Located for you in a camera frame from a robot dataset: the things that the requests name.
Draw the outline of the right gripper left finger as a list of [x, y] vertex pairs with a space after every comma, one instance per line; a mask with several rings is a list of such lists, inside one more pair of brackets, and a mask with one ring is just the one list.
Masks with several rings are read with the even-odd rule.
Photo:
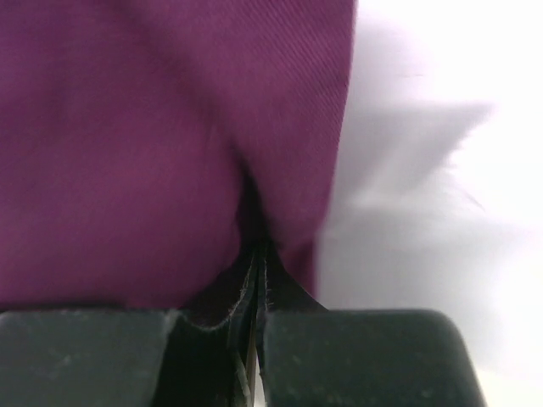
[[251, 406], [257, 259], [185, 309], [1, 315], [4, 406]]

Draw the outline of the purple surgical drape cloth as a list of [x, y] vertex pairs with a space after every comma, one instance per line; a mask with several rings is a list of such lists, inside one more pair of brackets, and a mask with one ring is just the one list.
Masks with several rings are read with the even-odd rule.
[[1, 306], [177, 308], [268, 235], [315, 286], [351, 1], [4, 1]]

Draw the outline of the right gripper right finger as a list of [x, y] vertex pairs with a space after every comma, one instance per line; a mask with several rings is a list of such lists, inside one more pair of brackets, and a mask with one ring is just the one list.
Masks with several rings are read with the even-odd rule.
[[258, 250], [257, 351], [270, 406], [480, 407], [462, 336], [427, 309], [329, 310]]

